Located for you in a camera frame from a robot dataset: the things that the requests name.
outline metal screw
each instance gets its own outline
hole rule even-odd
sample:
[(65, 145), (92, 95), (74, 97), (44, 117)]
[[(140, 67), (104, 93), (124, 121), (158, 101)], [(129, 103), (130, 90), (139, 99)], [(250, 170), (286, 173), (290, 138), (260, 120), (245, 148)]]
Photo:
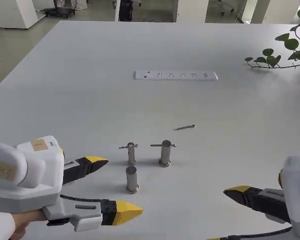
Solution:
[(139, 190), (139, 185), (137, 181), (137, 169), (135, 166), (128, 166), (125, 169), (126, 174), (126, 190), (130, 194), (135, 194)]
[(138, 144), (129, 142), (126, 146), (121, 146), (119, 149), (128, 149), (128, 163), (129, 165), (135, 165), (137, 163), (135, 158), (135, 148), (138, 147)]
[(183, 129), (194, 129), (196, 125), (189, 125), (189, 126), (183, 126), (183, 127), (178, 127), (175, 129), (175, 131), (178, 131), (178, 130), (183, 130)]
[(171, 144), (169, 140), (164, 140), (162, 144), (151, 144), (151, 147), (161, 147), (161, 158), (159, 159), (159, 164), (161, 167), (169, 167), (171, 164), (170, 153), (171, 147), (176, 147), (177, 145)]

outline power strip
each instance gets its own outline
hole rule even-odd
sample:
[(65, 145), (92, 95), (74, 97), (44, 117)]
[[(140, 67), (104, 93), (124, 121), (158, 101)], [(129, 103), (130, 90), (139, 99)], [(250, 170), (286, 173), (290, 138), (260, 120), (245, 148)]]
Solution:
[(215, 81), (218, 76), (214, 71), (143, 71), (134, 72), (134, 79), (149, 80), (199, 80)]

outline floor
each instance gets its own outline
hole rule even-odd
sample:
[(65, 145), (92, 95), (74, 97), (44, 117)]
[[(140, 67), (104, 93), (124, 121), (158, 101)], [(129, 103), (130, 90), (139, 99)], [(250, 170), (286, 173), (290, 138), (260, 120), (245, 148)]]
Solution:
[[(170, 0), (143, 0), (142, 7), (133, 11), (133, 22), (172, 22)], [(115, 10), (112, 1), (91, 0), (88, 9), (77, 11), (67, 21), (113, 21)], [(60, 21), (60, 18), (45, 17), (28, 30), (0, 28), (0, 82), (17, 66), (31, 49)], [(218, 9), (210, 9), (207, 23), (238, 23), (233, 14), (220, 15)]]

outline potted plant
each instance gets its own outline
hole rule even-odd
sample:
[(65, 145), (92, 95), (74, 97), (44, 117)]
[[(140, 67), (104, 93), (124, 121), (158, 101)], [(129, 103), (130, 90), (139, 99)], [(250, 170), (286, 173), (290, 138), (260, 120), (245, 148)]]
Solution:
[(288, 60), (291, 60), (292, 64), (288, 66), (281, 66), (279, 62), (281, 60), (281, 55), (274, 56), (274, 50), (272, 48), (266, 48), (262, 51), (263, 56), (259, 56), (256, 59), (253, 57), (247, 57), (244, 59), (246, 63), (251, 68), (262, 68), (262, 69), (287, 69), (287, 68), (296, 68), (300, 66), (300, 50), (298, 47), (300, 45), (300, 37), (297, 34), (297, 30), (300, 28), (300, 24), (294, 26), (290, 29), (290, 32), (293, 32), (295, 37), (291, 37), (290, 33), (285, 33), (275, 38), (276, 41), (284, 43), (286, 49), (292, 51)]

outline tabletop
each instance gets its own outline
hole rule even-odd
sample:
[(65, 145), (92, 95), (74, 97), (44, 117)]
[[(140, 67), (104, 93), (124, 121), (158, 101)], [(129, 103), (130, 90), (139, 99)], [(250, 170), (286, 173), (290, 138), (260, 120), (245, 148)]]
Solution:
[[(250, 69), (290, 25), (61, 21), (0, 84), (0, 142), (53, 135), (66, 159), (109, 163), (65, 186), (73, 197), (124, 200), (143, 214), (76, 233), (32, 223), (25, 240), (204, 240), (284, 228), (223, 195), (279, 188), (287, 156), (300, 155), (300, 68)], [(134, 80), (136, 70), (215, 71), (217, 81)], [(195, 128), (174, 131), (195, 124)], [(160, 167), (170, 140), (171, 165)], [(126, 193), (127, 150), (140, 190)]]

